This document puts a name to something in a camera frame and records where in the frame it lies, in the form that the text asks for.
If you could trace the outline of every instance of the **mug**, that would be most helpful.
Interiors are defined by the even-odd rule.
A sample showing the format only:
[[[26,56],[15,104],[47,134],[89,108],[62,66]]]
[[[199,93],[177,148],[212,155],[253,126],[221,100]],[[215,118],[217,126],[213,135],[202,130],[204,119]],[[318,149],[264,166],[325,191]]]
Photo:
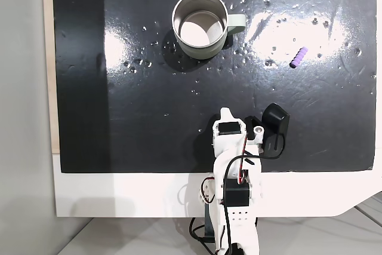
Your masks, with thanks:
[[[181,49],[204,60],[223,48],[227,35],[243,32],[244,14],[228,14],[221,0],[179,0],[172,12],[172,28]]]

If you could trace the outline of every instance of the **white frame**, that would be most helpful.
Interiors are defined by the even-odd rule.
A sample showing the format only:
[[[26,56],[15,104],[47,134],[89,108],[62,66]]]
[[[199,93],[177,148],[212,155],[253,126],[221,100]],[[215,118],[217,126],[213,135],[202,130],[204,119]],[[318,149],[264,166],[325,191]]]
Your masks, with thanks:
[[[381,0],[377,15],[382,16]],[[203,217],[198,200],[207,174],[64,174],[58,146],[53,0],[44,0],[45,42],[56,209],[59,217]],[[377,39],[381,33],[377,24]],[[377,41],[377,55],[381,50]],[[382,191],[382,87],[377,81],[373,170],[340,173],[263,173],[258,217],[336,216]]]

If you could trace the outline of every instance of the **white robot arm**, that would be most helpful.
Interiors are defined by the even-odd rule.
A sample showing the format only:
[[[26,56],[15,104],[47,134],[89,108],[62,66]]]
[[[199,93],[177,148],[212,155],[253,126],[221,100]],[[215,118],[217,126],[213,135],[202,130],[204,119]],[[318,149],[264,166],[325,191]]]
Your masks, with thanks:
[[[279,157],[285,146],[289,122],[289,115],[276,104],[267,110],[264,111],[270,115],[265,120],[267,125],[257,119],[252,120],[252,125],[246,125],[241,119],[234,118],[226,107],[221,109],[220,120],[213,125],[214,180],[210,181],[206,193],[209,198],[213,197],[207,203],[214,229],[215,255],[259,254],[255,224],[262,197],[259,155],[262,154],[261,158]],[[270,130],[266,135],[269,139],[267,146],[263,144],[266,128]],[[263,148],[271,156],[265,156]]]

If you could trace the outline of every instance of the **cable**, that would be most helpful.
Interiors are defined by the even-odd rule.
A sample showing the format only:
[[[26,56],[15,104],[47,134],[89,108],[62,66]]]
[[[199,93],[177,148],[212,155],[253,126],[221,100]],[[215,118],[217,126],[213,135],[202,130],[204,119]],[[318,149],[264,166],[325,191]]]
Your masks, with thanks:
[[[238,156],[234,157],[233,159],[231,159],[230,162],[228,163],[227,168],[226,168],[226,172],[225,172],[224,178],[223,178],[223,207],[224,207],[224,216],[226,217],[227,237],[228,237],[228,253],[226,255],[232,255],[231,227],[229,225],[228,208],[227,208],[227,205],[225,204],[226,191],[227,191],[226,182],[227,182],[227,178],[228,178],[229,168],[237,159],[241,159],[241,158],[243,158],[243,159],[244,158],[260,158],[260,159],[270,159],[270,160],[278,159],[278,158],[280,158],[282,152],[284,151],[284,148],[285,148],[285,138],[284,138],[284,145],[283,145],[282,150],[278,156],[238,155]]]
[[[211,176],[211,177],[206,177],[206,178],[203,180],[202,185],[201,185],[201,196],[202,196],[202,199],[203,199],[204,203],[206,203],[206,204],[210,204],[210,203],[212,203],[213,200],[214,200],[214,198],[215,198],[215,195],[214,195],[214,196],[212,197],[212,199],[209,201],[209,200],[207,199],[207,197],[205,196],[205,194],[204,194],[203,186],[204,186],[204,183],[205,183],[206,180],[214,180],[214,179],[215,179],[215,177],[213,177],[213,176]]]
[[[193,226],[194,221],[195,221],[195,217],[193,217],[193,218],[191,219],[190,226],[189,226],[189,232],[190,232],[191,237],[192,237],[193,239],[195,239],[195,240],[198,240],[198,241],[203,245],[203,247],[209,252],[210,255],[215,255],[216,253],[213,253],[213,252],[208,248],[208,246],[205,245],[205,243],[204,243],[204,241],[203,241],[203,238],[197,236],[197,234],[195,233],[195,231],[197,231],[198,229],[203,228],[204,225],[200,225],[200,226],[196,227],[195,229],[192,229],[192,226]]]
[[[244,137],[243,151],[242,151],[241,155],[243,155],[245,152],[245,147],[247,145],[247,138],[248,138],[248,133],[246,133],[245,137]],[[238,184],[240,184],[240,185],[243,184],[243,182],[244,182],[244,176],[243,176],[242,169],[243,169],[243,159],[240,160],[240,167],[239,167],[239,172],[238,172]]]

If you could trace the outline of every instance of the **black table surface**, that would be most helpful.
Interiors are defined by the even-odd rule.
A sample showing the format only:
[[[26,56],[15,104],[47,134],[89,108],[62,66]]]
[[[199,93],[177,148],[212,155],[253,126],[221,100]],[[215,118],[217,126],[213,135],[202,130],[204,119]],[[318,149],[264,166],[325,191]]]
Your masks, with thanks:
[[[248,27],[205,61],[176,44],[177,1],[54,0],[62,172],[211,172],[220,109],[273,102],[290,123],[264,172],[372,168],[376,0],[223,0]]]

